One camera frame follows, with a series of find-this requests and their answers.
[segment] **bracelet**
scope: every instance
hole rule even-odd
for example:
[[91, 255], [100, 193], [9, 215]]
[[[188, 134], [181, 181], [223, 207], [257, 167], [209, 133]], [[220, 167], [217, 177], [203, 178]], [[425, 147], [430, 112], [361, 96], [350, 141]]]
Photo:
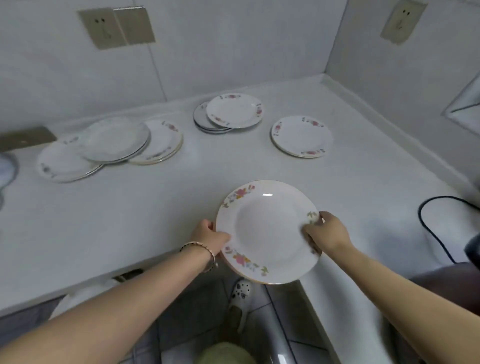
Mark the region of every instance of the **bracelet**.
[[189, 243], [186, 243], [184, 244], [181, 248], [180, 248], [180, 251], [183, 250], [184, 247], [188, 246], [188, 245], [198, 245], [198, 246], [201, 246], [202, 248], [208, 250], [208, 252], [210, 253], [210, 255], [212, 256], [213, 258], [213, 264], [210, 268], [205, 268], [205, 270], [203, 271], [203, 273], [207, 273], [209, 271], [211, 271], [213, 269], [213, 267], [218, 267], [218, 263], [216, 262], [215, 260], [215, 254], [213, 254], [213, 252], [210, 250], [210, 248], [208, 248], [207, 246], [205, 246], [203, 243], [201, 242], [189, 242]]

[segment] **hand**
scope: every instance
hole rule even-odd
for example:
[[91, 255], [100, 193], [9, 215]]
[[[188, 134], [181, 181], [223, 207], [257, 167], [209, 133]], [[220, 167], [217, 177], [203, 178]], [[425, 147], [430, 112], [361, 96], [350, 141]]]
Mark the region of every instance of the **hand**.
[[193, 230], [190, 240], [204, 244], [213, 254], [217, 255], [230, 238], [230, 234], [226, 232], [215, 232], [213, 222], [203, 219]]
[[335, 215], [327, 211], [320, 211], [317, 224], [305, 225], [302, 230], [312, 238], [321, 251], [330, 257], [339, 248], [353, 246], [347, 228]]

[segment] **tile floor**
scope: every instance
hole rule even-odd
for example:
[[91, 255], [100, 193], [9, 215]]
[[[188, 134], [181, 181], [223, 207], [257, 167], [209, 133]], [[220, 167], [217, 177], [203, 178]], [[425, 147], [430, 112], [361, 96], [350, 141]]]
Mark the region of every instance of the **tile floor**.
[[[239, 277], [187, 291], [157, 319], [122, 364], [190, 364], [216, 342], [228, 297]], [[0, 347], [46, 321], [59, 299], [0, 318]], [[255, 299], [242, 334], [242, 346], [258, 364], [331, 364], [297, 283], [255, 285]]]

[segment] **countertop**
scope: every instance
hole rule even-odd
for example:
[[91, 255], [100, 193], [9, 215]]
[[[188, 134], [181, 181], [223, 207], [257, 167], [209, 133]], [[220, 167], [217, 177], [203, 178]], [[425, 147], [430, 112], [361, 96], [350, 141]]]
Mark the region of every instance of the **countertop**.
[[[0, 211], [0, 314], [64, 293], [99, 277], [161, 256], [188, 240], [201, 218], [214, 219], [220, 201], [254, 180], [289, 183], [319, 210], [336, 214], [354, 244], [409, 277], [447, 264], [426, 238], [416, 208], [428, 197], [457, 192], [321, 84], [321, 76], [247, 87], [265, 118], [225, 135], [198, 131], [195, 98], [148, 108], [184, 133], [182, 149], [153, 166], [110, 166], [81, 181], [56, 184], [34, 170], [41, 146], [18, 150], [20, 173], [4, 191]], [[301, 159], [270, 141], [274, 122], [310, 115], [332, 131], [322, 158]], [[478, 229], [452, 202], [425, 208], [452, 254]], [[341, 363], [390, 363], [381, 315], [327, 256], [300, 279]]]

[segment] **black cord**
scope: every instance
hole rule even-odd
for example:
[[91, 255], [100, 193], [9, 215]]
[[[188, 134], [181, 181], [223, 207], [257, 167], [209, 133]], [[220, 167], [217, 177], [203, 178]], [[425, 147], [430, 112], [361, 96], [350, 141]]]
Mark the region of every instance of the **black cord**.
[[463, 202], [464, 204], [467, 204], [468, 206], [470, 206], [471, 208], [474, 208], [475, 210], [477, 211], [480, 211], [480, 207], [478, 207], [477, 205], [474, 205], [473, 203], [471, 202], [468, 202], [467, 200], [464, 200], [463, 198], [459, 198], [459, 197], [455, 197], [455, 196], [436, 196], [436, 197], [431, 197], [431, 198], [428, 198], [426, 199], [425, 201], [423, 201], [420, 206], [419, 206], [419, 209], [418, 209], [418, 216], [419, 216], [419, 220], [420, 220], [420, 224], [424, 227], [424, 229], [426, 231], [428, 231], [435, 239], [436, 241], [438, 241], [438, 243], [440, 244], [440, 246], [443, 248], [443, 250], [445, 251], [445, 253], [447, 254], [447, 256], [450, 258], [450, 260], [452, 261], [453, 264], [458, 264], [457, 261], [455, 261], [455, 259], [453, 259], [452, 255], [450, 254], [450, 252], [448, 251], [448, 249], [445, 247], [445, 244], [442, 243], [442, 241], [438, 238], [438, 236], [436, 236], [432, 230], [430, 230], [430, 228], [425, 224], [425, 222], [423, 221], [422, 217], [421, 217], [421, 211], [422, 209], [425, 207], [425, 205], [427, 203], [429, 203], [430, 201], [433, 201], [433, 200], [438, 200], [440, 198], [451, 198], [453, 200], [457, 200], [457, 201], [460, 201], [460, 202]]

